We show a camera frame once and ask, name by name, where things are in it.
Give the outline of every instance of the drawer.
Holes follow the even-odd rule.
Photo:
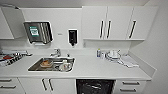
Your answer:
[[[146,81],[121,81],[117,80],[114,85],[113,94],[141,94]]]
[[[25,94],[17,78],[0,78],[0,92],[2,94]]]

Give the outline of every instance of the stainless steel sink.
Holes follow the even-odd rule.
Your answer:
[[[49,62],[52,62],[52,66],[51,67],[41,67],[40,64],[45,61],[48,60]],[[67,63],[71,64],[70,68],[68,68],[68,70],[66,70],[65,72],[71,71],[72,67],[73,67],[73,63],[75,61],[74,58],[41,58],[39,61],[37,61],[33,66],[31,66],[28,71],[61,71],[60,70],[60,66],[63,64],[63,60],[67,60]]]

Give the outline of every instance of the white wall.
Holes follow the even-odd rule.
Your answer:
[[[71,48],[68,39],[68,29],[78,30],[78,44],[82,47],[81,40],[81,8],[23,8],[25,21],[49,21],[51,24],[53,41],[45,46],[30,44],[27,37],[16,40],[1,40],[1,48],[9,49],[34,49],[34,48]]]
[[[132,41],[130,52],[157,69],[144,94],[168,94],[168,0],[161,0],[148,38]]]
[[[81,8],[22,8],[26,21],[49,21],[53,41],[44,46],[30,44],[27,37],[15,40],[0,40],[1,49],[71,49],[68,42],[68,29],[78,30],[78,43],[75,49],[83,48],[81,35]],[[131,41],[86,41],[85,48],[107,48],[129,50]]]

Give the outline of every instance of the silver handle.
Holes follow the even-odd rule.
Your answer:
[[[4,87],[4,86],[1,86],[0,89],[15,89],[16,86],[13,86],[13,87]]]
[[[109,27],[108,27],[108,33],[107,33],[107,38],[109,37],[109,31],[110,31],[110,24],[111,24],[111,21],[109,21]]]
[[[133,21],[133,26],[132,26],[132,30],[131,30],[131,34],[130,34],[129,38],[132,37],[133,31],[134,31],[134,27],[135,27],[135,23],[136,23],[136,21]]]
[[[102,31],[103,31],[103,21],[101,23],[100,38],[102,37]]]
[[[136,82],[136,83],[129,83],[129,82],[122,82],[123,85],[140,85],[139,82]]]
[[[11,82],[12,79],[9,79],[9,80],[0,80],[0,82]]]
[[[42,79],[42,83],[43,83],[43,86],[44,86],[44,90],[46,91],[47,88],[46,88],[46,85],[45,85],[45,83],[44,83],[44,79]]]
[[[51,84],[51,79],[49,79],[49,83],[50,83],[51,90],[53,91],[53,87],[52,87],[52,84]]]
[[[120,89],[121,92],[136,92],[136,89]]]

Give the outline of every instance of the white cabinet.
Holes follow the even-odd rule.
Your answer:
[[[84,39],[103,39],[106,13],[106,6],[82,7],[82,37]]]
[[[83,6],[83,39],[145,40],[157,7]]]
[[[52,94],[77,94],[76,79],[51,79]]]
[[[0,94],[25,94],[17,78],[0,78]]]
[[[125,40],[133,7],[108,7],[104,39]]]
[[[157,7],[134,7],[130,21],[127,40],[145,40],[153,23]]]
[[[116,80],[113,94],[141,94],[146,81],[121,81]]]
[[[0,7],[0,39],[15,39],[25,35],[24,17],[20,9]]]
[[[125,40],[133,7],[82,7],[83,39]]]
[[[26,94],[76,94],[75,79],[19,78]]]

